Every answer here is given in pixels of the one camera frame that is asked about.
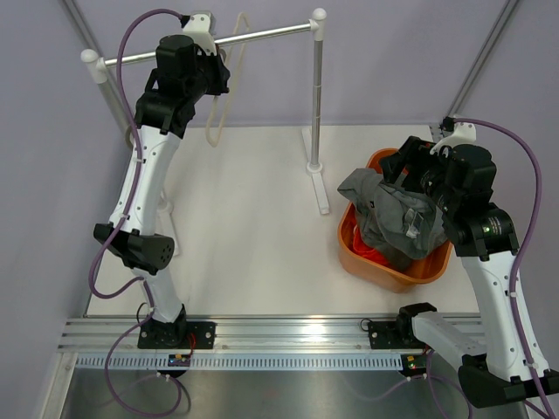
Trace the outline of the grey shorts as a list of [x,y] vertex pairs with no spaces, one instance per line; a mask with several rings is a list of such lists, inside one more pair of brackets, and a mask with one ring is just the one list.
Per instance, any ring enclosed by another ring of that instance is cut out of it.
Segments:
[[447,241],[442,212],[426,195],[387,183],[373,168],[354,170],[337,191],[355,207],[362,241],[398,271],[428,257]]

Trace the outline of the white clothes hanger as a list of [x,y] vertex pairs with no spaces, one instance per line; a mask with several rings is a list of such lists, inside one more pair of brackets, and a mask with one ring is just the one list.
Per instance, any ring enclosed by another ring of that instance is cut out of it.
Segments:
[[[245,27],[245,33],[248,33],[248,31],[251,29],[251,25],[250,25],[248,15],[245,12],[240,12],[238,14],[237,21],[236,21],[235,27],[233,29],[233,35],[238,35],[239,34],[241,24],[243,24],[244,27]],[[229,47],[228,50],[224,50],[223,52],[220,52],[222,58],[224,58],[224,65],[227,68],[229,68],[229,66],[230,66],[231,58],[234,55],[234,51],[235,51],[235,45]],[[212,127],[214,125],[213,124],[214,119],[217,115],[217,110],[219,108],[220,99],[219,99],[218,96],[213,97],[212,105],[211,105],[211,109],[210,109],[210,114],[208,116],[208,119],[206,121],[206,125],[204,127],[205,139],[213,148],[216,148],[218,146],[220,140],[221,140],[224,125],[225,125],[227,116],[228,116],[228,114],[231,110],[231,104],[232,104],[233,99],[235,98],[236,92],[238,90],[238,82],[239,82],[240,74],[241,74],[242,68],[243,68],[244,55],[245,55],[245,43],[241,43],[239,53],[237,54],[237,58],[238,58],[237,64],[235,65],[235,67],[232,71],[231,82],[229,84],[229,92],[226,94],[226,99],[225,99],[223,109],[222,109],[223,112],[221,113],[221,117],[220,117],[219,122],[217,124],[216,135],[212,134]]]

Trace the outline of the orange shorts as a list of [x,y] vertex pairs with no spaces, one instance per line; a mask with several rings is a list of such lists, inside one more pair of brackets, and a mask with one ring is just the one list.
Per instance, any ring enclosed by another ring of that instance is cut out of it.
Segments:
[[390,266],[390,261],[382,254],[382,252],[369,247],[363,242],[361,232],[357,225],[354,227],[353,231],[352,251],[356,255],[365,258],[372,263],[376,263],[381,266]]

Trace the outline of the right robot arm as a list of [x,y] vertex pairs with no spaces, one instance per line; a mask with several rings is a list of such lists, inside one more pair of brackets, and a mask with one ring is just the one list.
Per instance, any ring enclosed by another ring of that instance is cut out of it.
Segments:
[[514,268],[520,259],[514,223],[491,201],[497,168],[490,152],[411,136],[379,165],[385,181],[426,195],[441,210],[485,334],[480,345],[422,304],[401,309],[395,327],[399,342],[414,347],[421,341],[443,358],[478,409],[557,394],[558,373],[542,355]]

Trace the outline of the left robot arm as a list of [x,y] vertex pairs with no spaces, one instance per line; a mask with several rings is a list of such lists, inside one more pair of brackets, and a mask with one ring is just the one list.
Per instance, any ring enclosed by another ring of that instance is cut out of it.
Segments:
[[211,36],[171,35],[155,50],[156,67],[135,105],[135,142],[120,201],[93,236],[142,280],[150,314],[140,348],[175,348],[188,340],[183,303],[169,270],[173,238],[156,233],[156,213],[174,153],[204,95],[228,93],[230,73]]

